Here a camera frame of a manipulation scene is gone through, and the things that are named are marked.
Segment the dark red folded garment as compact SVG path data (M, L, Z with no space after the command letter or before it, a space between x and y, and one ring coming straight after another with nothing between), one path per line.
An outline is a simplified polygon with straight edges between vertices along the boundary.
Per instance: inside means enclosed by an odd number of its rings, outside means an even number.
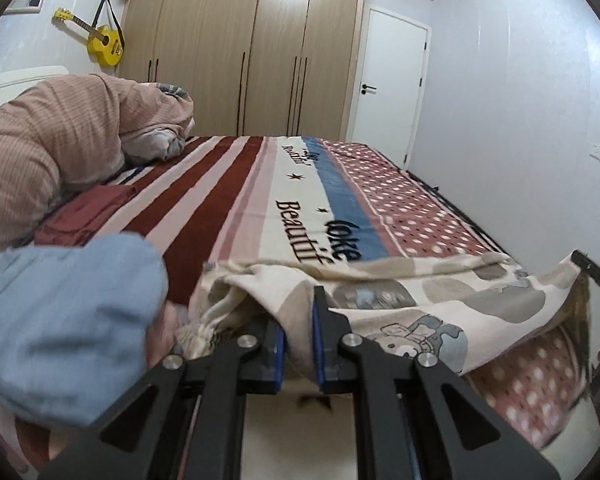
M134 186L96 185L51 214L35 231L36 246L84 246L136 195Z

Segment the cream patterned pajama pants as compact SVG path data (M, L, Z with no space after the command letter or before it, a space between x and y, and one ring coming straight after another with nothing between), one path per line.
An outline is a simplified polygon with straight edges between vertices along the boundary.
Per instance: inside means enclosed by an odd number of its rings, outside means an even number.
M291 363L310 377L317 289L352 330L385 352L435 354L465 375L558 325L579 268L570 258L530 275L500 252L346 263L262 259L209 262L176 336L186 356L208 356L222 337L266 312L283 329Z

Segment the striped polka dot bed blanket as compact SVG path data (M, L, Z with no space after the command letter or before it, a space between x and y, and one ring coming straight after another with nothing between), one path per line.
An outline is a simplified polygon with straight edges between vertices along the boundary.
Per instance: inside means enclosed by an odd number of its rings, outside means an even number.
M186 324L209 262L504 254L421 180L359 143L197 138L180 156L106 185L134 186L136 195L94 237L128 231L150 240L170 299L189 307ZM587 305L578 277L565 320L464 375L536 448L559 436L581 392L582 360L566 323Z

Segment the wooden wardrobe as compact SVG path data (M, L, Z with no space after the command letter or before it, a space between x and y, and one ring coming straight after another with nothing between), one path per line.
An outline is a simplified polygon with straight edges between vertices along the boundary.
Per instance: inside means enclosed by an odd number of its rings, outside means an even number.
M123 78L184 88L203 136L346 135L363 0L128 0Z

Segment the white door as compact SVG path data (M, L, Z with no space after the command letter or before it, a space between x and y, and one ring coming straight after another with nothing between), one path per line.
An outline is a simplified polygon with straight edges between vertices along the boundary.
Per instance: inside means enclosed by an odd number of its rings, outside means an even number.
M428 70L431 28L380 6L364 8L347 140L405 169L416 139ZM362 94L362 84L377 88Z

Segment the light blue folded garment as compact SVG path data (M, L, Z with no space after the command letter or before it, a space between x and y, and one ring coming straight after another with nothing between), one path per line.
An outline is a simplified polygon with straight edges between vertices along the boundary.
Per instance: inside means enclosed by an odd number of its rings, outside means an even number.
M168 292L160 252L135 234L0 253L0 404L41 426L84 427L147 368Z

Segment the white headboard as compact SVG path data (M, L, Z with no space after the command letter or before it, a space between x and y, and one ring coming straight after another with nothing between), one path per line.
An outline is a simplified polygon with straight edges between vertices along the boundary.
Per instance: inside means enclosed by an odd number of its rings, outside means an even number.
M41 81L68 75L68 73L69 71L60 65L23 68L0 73L0 106L20 96L23 91Z

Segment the pink checked garment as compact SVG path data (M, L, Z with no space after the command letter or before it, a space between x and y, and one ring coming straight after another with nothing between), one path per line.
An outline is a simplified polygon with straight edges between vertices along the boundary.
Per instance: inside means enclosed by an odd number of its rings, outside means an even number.
M188 322L187 308L166 301L146 330L145 354L148 368L156 366L176 345L176 331Z

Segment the yellow ukulele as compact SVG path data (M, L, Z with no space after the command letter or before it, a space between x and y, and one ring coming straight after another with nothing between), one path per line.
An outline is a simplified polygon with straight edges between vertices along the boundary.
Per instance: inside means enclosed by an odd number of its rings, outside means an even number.
M98 24L100 14L105 8L110 11L110 18L114 20L114 28L110 28L106 24ZM87 33L87 53L94 55L100 66L105 68L116 67L122 60L125 40L122 27L116 14L114 14L114 7L110 0L100 0L91 24L81 20L64 8L58 8L53 15L53 19L58 22L70 22L83 29Z

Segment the pink striped duvet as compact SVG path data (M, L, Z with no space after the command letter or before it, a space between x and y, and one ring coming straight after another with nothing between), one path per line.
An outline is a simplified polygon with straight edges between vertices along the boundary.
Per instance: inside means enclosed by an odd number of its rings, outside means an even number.
M184 150L194 101L180 87L56 76L0 106L0 252L68 195Z

